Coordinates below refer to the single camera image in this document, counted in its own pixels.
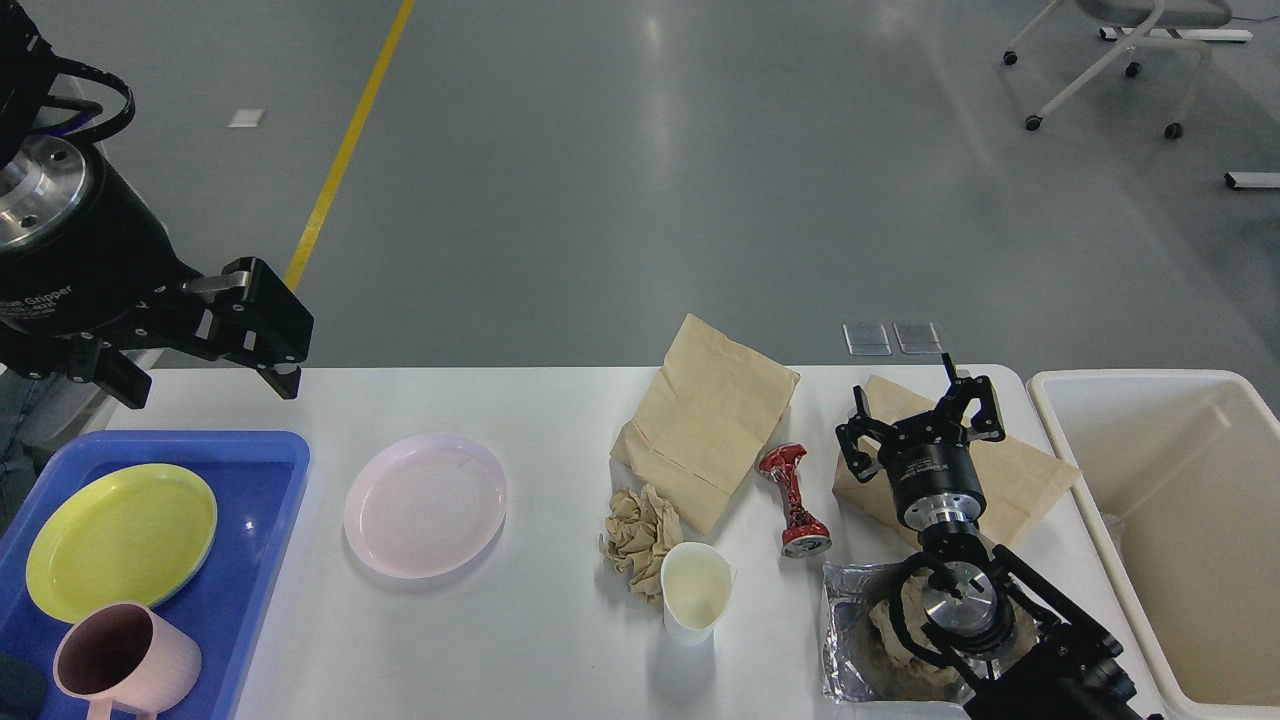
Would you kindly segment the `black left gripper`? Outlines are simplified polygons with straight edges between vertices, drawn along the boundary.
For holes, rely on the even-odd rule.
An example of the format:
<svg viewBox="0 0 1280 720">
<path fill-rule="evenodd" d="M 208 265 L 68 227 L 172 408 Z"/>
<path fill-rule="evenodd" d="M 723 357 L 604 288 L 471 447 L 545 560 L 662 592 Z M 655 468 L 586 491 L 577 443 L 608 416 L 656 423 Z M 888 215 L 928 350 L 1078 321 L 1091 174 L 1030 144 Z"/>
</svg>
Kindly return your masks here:
<svg viewBox="0 0 1280 720">
<path fill-rule="evenodd" d="M 28 137 L 3 191 L 3 365 L 95 384 L 142 409 L 150 375 L 96 336 L 131 313 L 140 347 L 256 370 L 300 392 L 314 315 L 259 258 L 198 275 L 163 223 L 93 146 Z"/>
</svg>

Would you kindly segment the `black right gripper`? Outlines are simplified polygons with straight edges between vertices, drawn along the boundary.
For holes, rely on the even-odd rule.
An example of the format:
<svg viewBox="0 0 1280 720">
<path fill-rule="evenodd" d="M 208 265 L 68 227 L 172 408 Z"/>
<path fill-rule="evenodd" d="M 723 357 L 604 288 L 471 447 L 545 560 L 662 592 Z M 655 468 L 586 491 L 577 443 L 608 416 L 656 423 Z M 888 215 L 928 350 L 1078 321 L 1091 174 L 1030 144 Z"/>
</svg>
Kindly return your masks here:
<svg viewBox="0 0 1280 720">
<path fill-rule="evenodd" d="M 925 530 L 943 521 L 975 525 L 987 507 L 970 454 L 974 441 L 1006 439 L 987 375 L 960 375 L 941 354 L 948 388 L 925 418 L 895 424 L 870 415 L 867 392 L 852 387 L 854 414 L 836 427 L 849 471 L 860 484 L 886 470 L 899 521 Z"/>
</svg>

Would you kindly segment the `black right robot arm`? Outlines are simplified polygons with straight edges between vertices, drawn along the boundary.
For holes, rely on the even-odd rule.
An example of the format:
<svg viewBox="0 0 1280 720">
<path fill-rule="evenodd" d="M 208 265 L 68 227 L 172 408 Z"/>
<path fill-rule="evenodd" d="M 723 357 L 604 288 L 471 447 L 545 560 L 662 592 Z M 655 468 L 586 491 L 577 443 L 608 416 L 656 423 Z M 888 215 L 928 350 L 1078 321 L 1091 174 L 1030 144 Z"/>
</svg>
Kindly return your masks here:
<svg viewBox="0 0 1280 720">
<path fill-rule="evenodd" d="M 1011 550 L 984 542 L 972 446 L 1005 439 L 998 400 L 988 377 L 941 361 L 948 387 L 931 409 L 884 421 L 858 386 L 835 429 L 852 477 L 884 477 L 895 521 L 920 546 L 890 578 L 893 638 L 956 674 L 972 719 L 1134 719 L 1120 642 Z"/>
</svg>

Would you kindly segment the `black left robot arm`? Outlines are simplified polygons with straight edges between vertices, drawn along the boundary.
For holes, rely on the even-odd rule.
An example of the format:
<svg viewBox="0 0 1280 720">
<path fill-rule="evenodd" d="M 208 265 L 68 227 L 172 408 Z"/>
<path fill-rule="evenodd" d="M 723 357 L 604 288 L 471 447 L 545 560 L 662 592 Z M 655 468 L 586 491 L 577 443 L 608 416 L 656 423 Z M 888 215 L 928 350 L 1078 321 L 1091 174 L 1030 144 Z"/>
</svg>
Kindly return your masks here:
<svg viewBox="0 0 1280 720">
<path fill-rule="evenodd" d="M 202 275 L 99 143 L 134 117 L 116 76 L 59 56 L 26 9 L 3 4 L 1 360 L 63 374 L 127 407 L 151 380 L 131 350 L 247 366 L 300 392 L 314 315 L 259 258 Z"/>
</svg>

